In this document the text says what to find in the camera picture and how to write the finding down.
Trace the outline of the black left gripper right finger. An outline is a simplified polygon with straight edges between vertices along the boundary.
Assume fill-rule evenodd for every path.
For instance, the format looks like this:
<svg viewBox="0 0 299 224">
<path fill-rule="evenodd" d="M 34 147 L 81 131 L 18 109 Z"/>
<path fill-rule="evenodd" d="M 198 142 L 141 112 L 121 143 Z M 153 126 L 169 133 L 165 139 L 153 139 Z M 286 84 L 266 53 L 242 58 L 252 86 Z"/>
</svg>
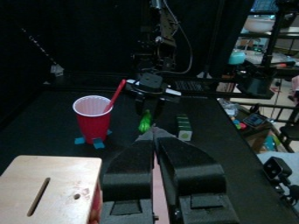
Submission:
<svg viewBox="0 0 299 224">
<path fill-rule="evenodd" d="M 241 224 L 221 163 L 165 129 L 154 129 L 171 224 Z"/>
</svg>

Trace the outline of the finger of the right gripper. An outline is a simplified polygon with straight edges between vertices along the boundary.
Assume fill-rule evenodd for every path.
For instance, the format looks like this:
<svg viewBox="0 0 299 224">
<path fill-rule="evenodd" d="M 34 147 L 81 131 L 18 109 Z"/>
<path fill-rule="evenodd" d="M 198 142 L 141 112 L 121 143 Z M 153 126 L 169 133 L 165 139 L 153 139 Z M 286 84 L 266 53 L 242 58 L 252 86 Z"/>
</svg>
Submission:
<svg viewBox="0 0 299 224">
<path fill-rule="evenodd" d="M 159 117 L 165 110 L 166 99 L 159 99 L 154 109 L 154 119 Z"/>
<path fill-rule="evenodd" d="M 146 98 L 137 98 L 135 99 L 135 112 L 142 115 L 145 113 L 145 105 L 146 105 Z"/>
</svg>

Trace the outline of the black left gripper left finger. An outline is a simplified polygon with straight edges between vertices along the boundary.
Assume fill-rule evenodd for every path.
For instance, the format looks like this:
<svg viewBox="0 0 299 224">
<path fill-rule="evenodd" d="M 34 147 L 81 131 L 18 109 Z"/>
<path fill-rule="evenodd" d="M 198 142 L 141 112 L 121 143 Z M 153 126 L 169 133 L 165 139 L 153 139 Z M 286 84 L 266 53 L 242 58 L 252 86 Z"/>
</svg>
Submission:
<svg viewBox="0 0 299 224">
<path fill-rule="evenodd" d="M 154 132 L 149 130 L 113 160 L 103 177 L 101 224 L 154 224 Z"/>
</svg>

